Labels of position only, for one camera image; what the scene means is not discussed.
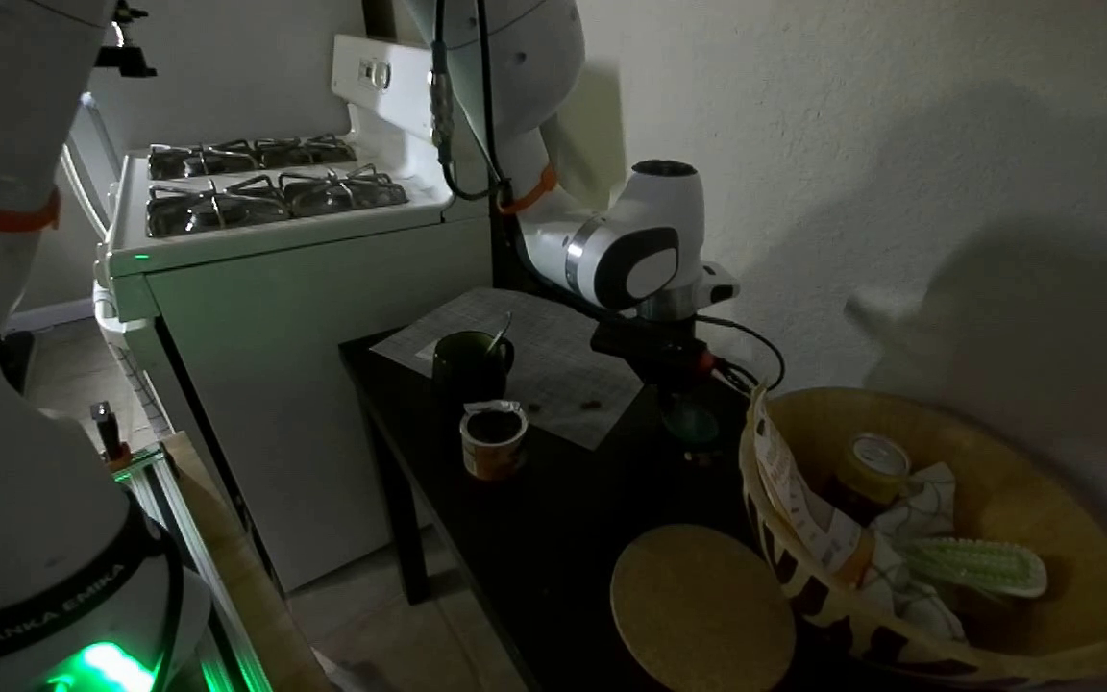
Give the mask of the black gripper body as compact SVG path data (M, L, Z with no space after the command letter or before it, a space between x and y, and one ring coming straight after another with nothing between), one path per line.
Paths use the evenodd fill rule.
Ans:
M605 318L591 350L618 358L665 408L692 408L711 395L717 358L688 318Z

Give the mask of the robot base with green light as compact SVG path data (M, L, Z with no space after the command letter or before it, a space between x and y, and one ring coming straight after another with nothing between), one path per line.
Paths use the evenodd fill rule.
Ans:
M208 613L93 443L0 372L0 692L186 692Z

